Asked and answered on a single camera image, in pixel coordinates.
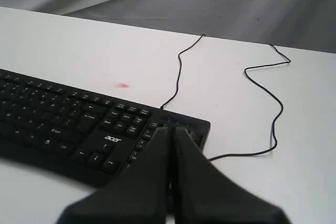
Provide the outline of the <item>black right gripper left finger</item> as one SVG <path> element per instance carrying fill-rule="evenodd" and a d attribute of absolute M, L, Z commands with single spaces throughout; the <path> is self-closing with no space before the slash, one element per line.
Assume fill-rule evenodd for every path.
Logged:
<path fill-rule="evenodd" d="M 165 223 L 168 129 L 156 129 L 144 152 L 106 187 L 69 205 L 58 223 Z"/>

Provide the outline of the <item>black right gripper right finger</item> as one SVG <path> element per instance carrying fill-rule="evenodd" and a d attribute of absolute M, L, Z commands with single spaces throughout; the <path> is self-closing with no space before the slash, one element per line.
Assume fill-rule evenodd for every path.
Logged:
<path fill-rule="evenodd" d="M 288 223 L 285 212 L 243 189 L 200 151 L 184 127 L 173 137 L 176 223 Z"/>

